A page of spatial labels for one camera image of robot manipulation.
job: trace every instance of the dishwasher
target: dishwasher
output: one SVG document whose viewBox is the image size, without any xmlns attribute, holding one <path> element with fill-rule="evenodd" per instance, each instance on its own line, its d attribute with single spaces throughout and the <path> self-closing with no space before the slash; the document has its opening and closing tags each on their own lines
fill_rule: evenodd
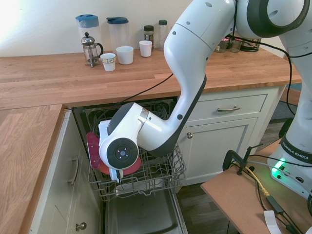
<svg viewBox="0 0 312 234">
<path fill-rule="evenodd" d="M 145 109 L 166 120 L 175 105 L 174 99 L 140 103 Z M 90 131 L 94 121 L 110 106 L 75 109 L 81 135 Z M 118 107 L 101 120 L 111 119 Z M 105 234 L 187 234 L 175 188 L 185 178 L 186 166 L 179 146 L 164 157 L 153 157 L 139 147 L 142 165 L 120 183 L 90 167 L 88 180 L 105 207 Z"/>
</svg>

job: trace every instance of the butcher block countertop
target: butcher block countertop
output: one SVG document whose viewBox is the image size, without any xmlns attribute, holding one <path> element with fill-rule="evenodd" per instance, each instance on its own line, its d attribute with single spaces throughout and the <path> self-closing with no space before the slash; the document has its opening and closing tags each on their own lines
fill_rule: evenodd
<svg viewBox="0 0 312 234">
<path fill-rule="evenodd" d="M 0 233 L 28 233 L 64 108 L 119 102 L 171 73 L 161 51 L 106 72 L 85 66 L 82 53 L 0 58 Z M 213 53 L 204 92 L 286 85 L 288 62 L 256 53 Z M 293 83 L 300 83 L 294 69 Z M 133 100 L 178 96 L 172 77 Z"/>
</svg>

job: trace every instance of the jar lid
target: jar lid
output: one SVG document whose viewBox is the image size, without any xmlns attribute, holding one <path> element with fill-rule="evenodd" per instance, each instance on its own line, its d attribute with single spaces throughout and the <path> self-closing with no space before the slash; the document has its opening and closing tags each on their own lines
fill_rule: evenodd
<svg viewBox="0 0 312 234">
<path fill-rule="evenodd" d="M 125 17 L 108 17 L 106 18 L 107 22 L 110 24 L 123 24 L 128 23 L 128 19 Z"/>
<path fill-rule="evenodd" d="M 165 19 L 161 19 L 159 22 L 158 22 L 159 25 L 167 25 L 167 21 Z"/>
<path fill-rule="evenodd" d="M 148 31 L 148 32 L 150 32 L 150 31 L 154 31 L 154 26 L 151 26 L 151 25 L 145 25 L 145 26 L 144 26 L 144 30 L 145 30 L 145 31 Z"/>
<path fill-rule="evenodd" d="M 93 37 L 89 36 L 89 33 L 85 33 L 85 37 L 81 39 L 82 45 L 86 46 L 94 44 L 95 41 L 96 40 Z"/>
<path fill-rule="evenodd" d="M 79 28 L 93 28 L 99 26 L 98 17 L 90 14 L 77 16 L 76 23 Z"/>
</svg>

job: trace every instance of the dishwasher door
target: dishwasher door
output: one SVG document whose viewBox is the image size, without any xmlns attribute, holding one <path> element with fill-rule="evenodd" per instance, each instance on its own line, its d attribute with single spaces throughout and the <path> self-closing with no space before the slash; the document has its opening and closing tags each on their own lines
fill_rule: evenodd
<svg viewBox="0 0 312 234">
<path fill-rule="evenodd" d="M 105 234 L 187 234 L 174 189 L 106 202 Z"/>
</svg>

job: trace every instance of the dark floor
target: dark floor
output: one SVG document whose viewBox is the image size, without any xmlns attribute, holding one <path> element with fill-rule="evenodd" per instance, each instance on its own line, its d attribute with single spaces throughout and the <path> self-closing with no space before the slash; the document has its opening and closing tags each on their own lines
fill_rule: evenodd
<svg viewBox="0 0 312 234">
<path fill-rule="evenodd" d="M 279 139 L 278 133 L 285 120 L 293 115 L 285 103 L 279 102 L 270 124 L 268 125 L 257 151 Z M 226 234 L 228 219 L 215 205 L 212 199 L 201 189 L 200 184 L 182 187 L 177 193 L 183 218 L 189 234 Z M 228 234 L 238 231 L 230 223 Z"/>
</svg>

